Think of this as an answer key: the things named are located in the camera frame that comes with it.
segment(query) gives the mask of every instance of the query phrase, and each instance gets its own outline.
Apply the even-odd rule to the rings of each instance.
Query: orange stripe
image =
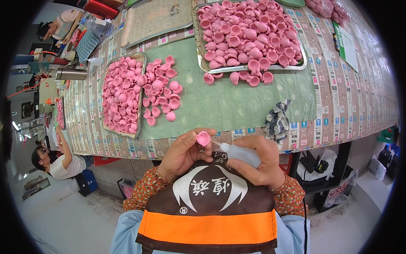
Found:
[[[254,244],[276,238],[275,210],[228,216],[182,216],[145,210],[138,233],[185,244]]]

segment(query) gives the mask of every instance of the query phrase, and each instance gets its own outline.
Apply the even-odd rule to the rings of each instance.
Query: workbench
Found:
[[[197,0],[196,5],[204,1]],[[322,18],[306,6],[284,6],[294,20],[299,34],[303,35],[301,39],[309,57],[308,64],[311,65],[315,85],[317,119],[290,123],[288,138],[283,145],[279,145],[280,154],[353,141],[398,123],[395,84],[384,50],[355,5],[349,0],[342,2],[352,17],[345,29],[353,35],[356,42],[359,73],[338,57],[331,20]],[[139,141],[105,131],[102,126],[102,93],[98,91],[101,91],[103,85],[106,63],[111,59],[133,52],[145,52],[162,44],[191,37],[194,31],[193,27],[183,28],[123,50],[120,44],[126,14],[126,10],[119,14],[114,21],[114,34],[105,39],[91,56],[103,57],[104,64],[91,68],[82,66],[81,68],[88,69],[87,79],[72,80],[70,87],[63,91],[72,152],[162,160],[176,137]],[[263,135],[274,139],[274,136],[266,135],[261,127],[256,126],[218,132],[213,139],[231,143],[244,135]]]

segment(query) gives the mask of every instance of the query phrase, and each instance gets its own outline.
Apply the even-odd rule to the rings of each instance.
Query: white dropper bottle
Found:
[[[237,145],[230,145],[227,143],[220,143],[214,140],[212,140],[212,142],[220,146],[220,149],[227,153],[227,157],[229,159],[242,160],[243,162],[251,165],[253,168],[258,168],[261,164],[261,159],[258,157],[257,152],[253,149],[240,147]]]

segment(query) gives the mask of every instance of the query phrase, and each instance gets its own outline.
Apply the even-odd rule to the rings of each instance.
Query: red stool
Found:
[[[292,154],[289,154],[289,162],[288,164],[279,164],[281,170],[283,170],[287,175],[289,175],[290,171],[290,164],[292,163]]]
[[[108,157],[101,157],[101,156],[93,156],[93,166],[102,166],[114,161],[121,160],[121,158],[108,158]]]

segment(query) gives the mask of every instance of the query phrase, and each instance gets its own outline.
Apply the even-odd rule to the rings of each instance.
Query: hair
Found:
[[[39,161],[41,160],[41,158],[39,157],[38,151],[42,151],[43,149],[44,149],[43,147],[37,146],[31,155],[32,164],[34,165],[34,167],[36,167],[37,169],[39,169],[41,171],[45,171],[45,167],[43,165],[39,164]]]
[[[44,41],[45,34],[48,32],[48,29],[50,28],[49,24],[51,24],[51,23],[52,22],[48,22],[48,23],[41,22],[38,25],[38,30],[37,30],[38,40]]]

